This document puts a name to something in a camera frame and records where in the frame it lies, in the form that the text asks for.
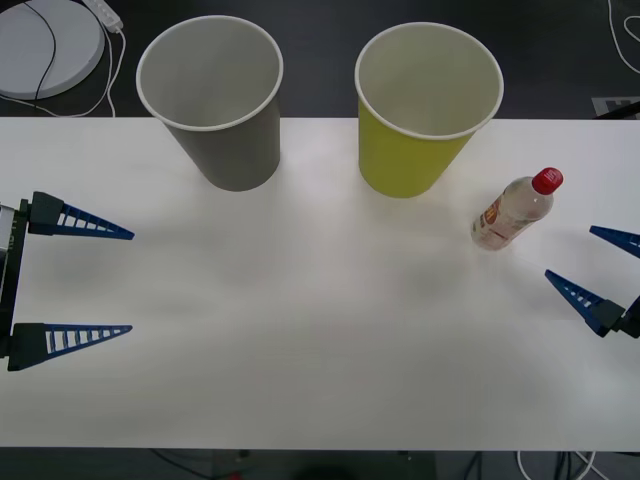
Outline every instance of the cable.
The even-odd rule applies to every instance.
[[[573,476],[573,467],[571,465],[571,452],[567,452],[567,476],[565,480],[571,480]]]
[[[589,460],[587,460],[587,458],[582,455],[580,452],[575,452],[576,455],[578,455],[578,457],[580,458],[580,460],[582,460],[585,463],[589,463],[591,462],[591,465],[589,466],[589,468],[591,470],[593,470],[593,473],[595,473],[596,475],[598,475],[600,478],[602,478],[602,480],[609,480],[600,470],[598,470],[596,467],[593,466],[593,460],[595,459],[596,453],[593,452],[593,455],[591,456],[591,458]],[[578,478],[576,478],[576,480],[580,480],[581,478],[584,478],[583,476],[580,476]]]
[[[124,51],[127,48],[127,39],[124,36],[124,33],[119,28],[116,30],[118,34],[122,37],[122,50],[120,51],[120,58],[118,59],[118,65],[116,65],[116,71],[113,73],[113,80],[109,84],[107,88],[107,100],[109,101],[109,106],[111,107],[111,116],[115,118],[116,116],[116,107],[113,106],[113,100],[111,100],[111,87],[116,82],[116,78],[118,78],[118,73],[120,73],[120,65],[122,64],[122,59],[124,58]]]
[[[199,478],[204,478],[206,480],[222,480],[222,479],[229,478],[229,477],[234,477],[234,476],[237,477],[238,475],[241,475],[242,473],[244,473],[244,472],[246,472],[248,470],[248,469],[237,470],[237,471],[233,471],[233,472],[227,472],[227,473],[222,473],[220,475],[211,476],[211,475],[206,475],[204,473],[201,473],[201,472],[198,472],[196,470],[193,470],[193,469],[191,469],[189,467],[185,467],[184,465],[182,465],[182,464],[180,464],[178,462],[175,462],[175,461],[171,460],[168,457],[165,457],[163,454],[161,454],[156,449],[150,448],[149,451],[151,453],[153,453],[156,457],[158,457],[160,460],[162,460],[163,462],[166,462],[169,465],[172,465],[172,466],[182,470],[183,472],[190,473],[191,475],[194,475],[194,476],[199,477]]]
[[[575,480],[582,480],[584,477],[587,476],[587,474],[589,473],[589,470],[593,470],[596,474],[600,475],[600,477],[603,478],[604,480],[609,480],[607,477],[602,475],[602,473],[599,470],[596,470],[595,467],[593,466],[593,461],[596,458],[596,452],[591,452],[591,456],[589,457],[589,460],[587,460],[580,452],[575,452],[575,453],[576,455],[578,455],[578,457],[580,457],[581,460],[583,460],[587,464],[585,469],[582,471],[580,475],[578,475],[575,478]],[[527,475],[527,472],[524,471],[524,467],[522,466],[522,452],[520,451],[516,452],[516,460],[518,462],[518,468],[520,469],[520,473],[522,474],[522,476],[526,480],[531,480],[531,477]]]
[[[118,65],[116,67],[116,72],[115,72],[115,75],[113,76],[113,79],[112,79],[111,78],[111,70],[113,68],[113,46],[111,45],[111,39],[109,38],[109,33],[105,29],[105,27],[102,24],[102,22],[100,20],[98,20],[98,17],[96,17],[96,22],[98,22],[98,25],[102,29],[102,33],[104,35],[104,38],[107,40],[107,44],[109,45],[109,73],[107,74],[107,83],[105,85],[104,91],[102,92],[102,95],[100,96],[100,99],[96,102],[96,104],[93,107],[91,107],[89,110],[87,110],[86,112],[83,112],[83,113],[76,113],[76,114],[73,114],[73,115],[59,115],[59,114],[57,114],[55,112],[52,112],[51,110],[48,110],[48,109],[46,109],[44,107],[41,107],[39,105],[35,105],[33,103],[25,102],[23,100],[19,100],[17,98],[6,97],[4,95],[0,95],[0,98],[2,98],[3,100],[7,100],[8,102],[14,102],[14,103],[19,103],[21,105],[26,105],[28,107],[33,107],[33,108],[35,108],[37,110],[40,110],[40,111],[45,112],[45,113],[48,113],[49,115],[51,115],[53,117],[56,117],[56,118],[78,118],[78,117],[84,117],[86,115],[89,115],[91,112],[93,112],[102,103],[102,100],[104,100],[104,97],[110,94],[111,86],[113,85],[113,82],[115,82],[116,76],[118,75],[118,72],[120,71],[120,65],[121,65],[122,59],[124,57],[124,47],[126,45],[126,42],[124,41],[124,33],[122,33],[122,31],[119,30],[119,33],[120,33],[120,35],[122,35],[122,39],[123,39],[123,48],[122,48],[122,51],[120,52],[120,59],[118,60]],[[116,116],[116,111],[115,111],[115,107],[113,106],[113,102],[111,102],[111,98],[110,97],[109,97],[109,106],[111,107],[111,116],[115,117]]]
[[[560,476],[562,475],[562,470],[564,469],[564,462],[567,457],[567,452],[558,452],[558,457],[556,459],[556,471],[553,474],[553,480],[561,480]]]
[[[476,452],[471,457],[471,461],[464,472],[464,480],[469,479],[469,475],[471,475],[471,471],[476,464],[478,465],[476,478],[477,480],[482,480],[482,452]]]
[[[634,72],[636,72],[637,74],[640,74],[640,70],[638,70],[637,68],[635,68],[633,65],[631,65],[626,58],[624,58],[624,55],[622,55],[622,50],[620,50],[620,45],[618,45],[618,39],[616,38],[616,31],[613,28],[613,7],[611,6],[611,0],[607,0],[607,3],[609,4],[609,28],[611,29],[611,36],[613,37],[613,43],[616,46],[616,50],[618,51],[618,55],[620,56],[620,59],[625,63],[625,65],[627,67],[629,67],[631,70],[633,70]],[[637,15],[632,15],[630,17],[627,17],[624,19],[624,29],[627,31],[627,33],[629,35],[631,35],[631,37],[636,40],[637,42],[640,42],[640,38],[638,38],[635,34],[633,34],[631,32],[631,30],[629,30],[629,27],[627,26],[627,22],[629,20],[632,19],[640,19],[640,16]]]
[[[51,65],[53,65],[53,61],[56,58],[56,51],[58,49],[58,44],[56,42],[56,36],[53,33],[53,30],[51,29],[51,25],[49,25],[49,22],[47,22],[47,19],[44,18],[42,15],[40,15],[40,12],[38,12],[35,8],[33,8],[31,5],[29,5],[27,2],[22,2],[22,4],[29,8],[30,10],[33,11],[33,13],[35,13],[36,15],[38,15],[42,21],[44,22],[44,24],[47,26],[47,28],[49,29],[49,32],[51,33],[51,38],[53,39],[53,53],[51,54],[51,60],[49,60],[49,65],[47,65],[46,70],[44,71],[44,73],[42,74],[42,77],[40,77],[40,82],[38,83],[38,88],[36,88],[36,96],[33,99],[34,102],[38,101],[38,94],[40,93],[40,88],[42,87],[42,82],[44,82],[44,79],[47,77],[47,73],[49,73],[49,70],[51,69]]]

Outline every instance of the white table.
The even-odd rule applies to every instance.
[[[354,119],[284,119],[265,185],[218,190],[152,119],[2,119],[3,203],[43,190],[136,233],[29,236],[16,322],[132,324],[0,369],[1,446],[640,450],[640,341],[601,339],[545,268],[628,306],[638,122],[493,121],[425,195],[357,168]],[[497,254],[474,215],[565,174]]]

